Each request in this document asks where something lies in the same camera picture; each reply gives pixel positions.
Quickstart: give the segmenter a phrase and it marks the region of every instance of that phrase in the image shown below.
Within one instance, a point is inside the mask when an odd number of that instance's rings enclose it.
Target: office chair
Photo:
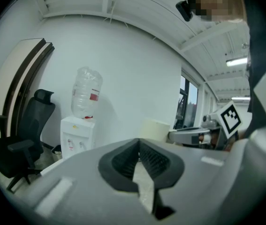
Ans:
[[[39,89],[29,103],[20,120],[17,136],[0,138],[0,172],[8,178],[13,178],[7,190],[24,177],[28,184],[29,174],[38,174],[34,162],[43,153],[40,135],[47,120],[52,115],[55,104],[50,97],[53,92]],[[0,115],[0,133],[4,134],[6,116]]]

